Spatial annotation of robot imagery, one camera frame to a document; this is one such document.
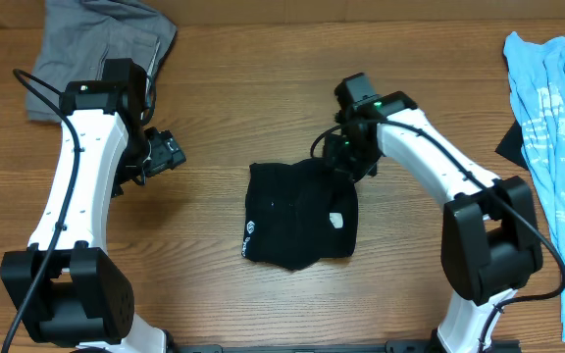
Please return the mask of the black polo shirt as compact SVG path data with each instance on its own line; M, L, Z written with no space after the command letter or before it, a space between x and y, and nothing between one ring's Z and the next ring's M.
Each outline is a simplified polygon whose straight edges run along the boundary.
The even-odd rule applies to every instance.
M353 181L321 159L254 163L241 255L289 271L353 255L359 205Z

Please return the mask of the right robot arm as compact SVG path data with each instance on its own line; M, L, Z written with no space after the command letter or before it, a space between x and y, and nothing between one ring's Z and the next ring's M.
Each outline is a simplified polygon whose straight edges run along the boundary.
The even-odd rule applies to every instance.
M345 78L334 96L341 133L325 138L328 165L359 181L374 176L379 159L389 157L442 209L440 261L453 289L447 313L430 338L390 340L385 351L520 351L519 341L491 334L501 303L543 265L530 188L468 159L402 91L382 96L359 73Z

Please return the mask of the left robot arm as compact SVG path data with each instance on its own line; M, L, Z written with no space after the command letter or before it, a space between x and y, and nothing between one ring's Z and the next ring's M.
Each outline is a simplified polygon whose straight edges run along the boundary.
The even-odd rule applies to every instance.
M150 125L156 90L129 58L109 59L102 76L59 90L22 70L15 78L62 127L50 194L25 249L6 253L0 278L37 343L75 352L173 352L171 334L135 311L132 286L110 259L109 206L126 182L144 185L185 160L168 131Z

